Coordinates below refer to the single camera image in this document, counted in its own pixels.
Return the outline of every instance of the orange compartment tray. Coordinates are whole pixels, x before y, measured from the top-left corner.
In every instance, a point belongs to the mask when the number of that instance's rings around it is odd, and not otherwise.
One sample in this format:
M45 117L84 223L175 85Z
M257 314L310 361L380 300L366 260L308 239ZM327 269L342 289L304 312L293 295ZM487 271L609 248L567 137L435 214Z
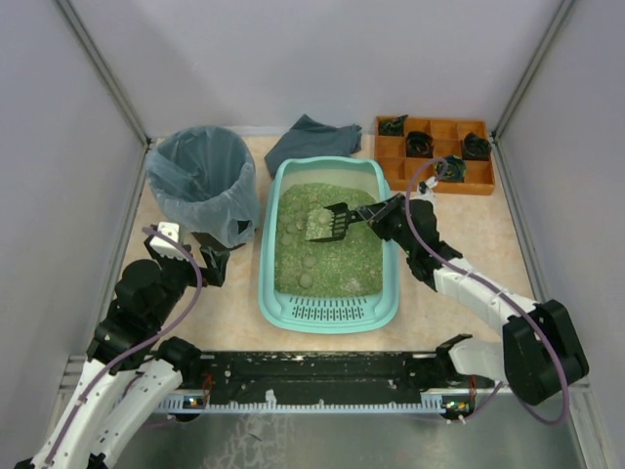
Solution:
M483 139L488 138L486 124L481 120L432 119L429 117L408 117L403 124L403 136L380 135L380 120L393 119L384 115L376 118L375 125L375 160L382 167L389 186L394 191L408 189L412 175L428 161L425 157L406 156L406 136L409 132L420 131L430 134L434 139L434 158L455 154L462 157L461 144L464 138L474 132ZM448 183L441 181L436 192L466 193L471 195L491 195L495 190L495 174L492 155L486 161L465 160L467 173L464 182ZM434 174L428 168L421 181Z

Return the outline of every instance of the floor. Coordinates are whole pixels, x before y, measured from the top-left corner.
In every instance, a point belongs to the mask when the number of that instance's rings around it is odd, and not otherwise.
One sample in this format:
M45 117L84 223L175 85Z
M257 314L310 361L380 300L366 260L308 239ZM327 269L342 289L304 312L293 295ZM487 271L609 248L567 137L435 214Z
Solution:
M271 178L263 160L279 136L248 136L244 140L256 161L257 190L265 207ZM358 158L372 158L374 139L363 135ZM503 189L497 177L493 195L437 196L441 238L458 249L483 274L520 295L531 290ZM141 228L163 221L148 186L144 188L124 264L145 258ZM415 280L403 256L400 261L400 307L383 328L349 335L313 335L271 325L258 307L258 273L262 231L253 243L232 252L226 284L205 289L187 319L174 331L203 350L264 351L429 351L459 333L485 340L498 335L468 309ZM197 249L189 236L187 243ZM171 321L192 295L189 289Z

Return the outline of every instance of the black litter scoop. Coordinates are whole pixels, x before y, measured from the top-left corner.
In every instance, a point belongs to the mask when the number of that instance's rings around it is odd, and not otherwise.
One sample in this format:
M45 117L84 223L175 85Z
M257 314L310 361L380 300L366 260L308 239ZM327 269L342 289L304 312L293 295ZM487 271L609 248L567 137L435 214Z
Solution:
M383 202L371 205L361 205L350 210L345 202L328 205L320 210L314 210L309 215L306 229L306 240L313 242L341 241L348 232L352 223L376 223L387 215L402 198L395 195Z
M356 210L350 210L345 202L328 205L309 214L306 240L314 242L340 241L345 238L348 226L361 222L362 217Z

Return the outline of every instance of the plastic bag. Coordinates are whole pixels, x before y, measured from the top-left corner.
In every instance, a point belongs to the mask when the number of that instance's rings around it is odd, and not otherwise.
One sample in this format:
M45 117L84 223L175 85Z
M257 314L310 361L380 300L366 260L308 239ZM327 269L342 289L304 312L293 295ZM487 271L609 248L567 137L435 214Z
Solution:
M189 231L230 248L250 241L260 226L256 166L228 129L191 127L172 135L147 155L146 171L163 214Z

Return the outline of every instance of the teal litter box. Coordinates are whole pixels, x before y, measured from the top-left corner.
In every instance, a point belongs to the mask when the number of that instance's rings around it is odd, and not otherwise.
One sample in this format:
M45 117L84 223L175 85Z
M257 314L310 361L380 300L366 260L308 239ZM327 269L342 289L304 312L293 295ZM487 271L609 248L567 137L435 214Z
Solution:
M352 298L312 298L280 293L274 285L277 205L296 184L327 183L360 189L376 200L391 196L382 169L372 160L320 156L289 159L275 175L263 227L259 303L269 322L284 329L315 334L347 334L387 324L399 307L399 260L395 242L382 242L382 291Z

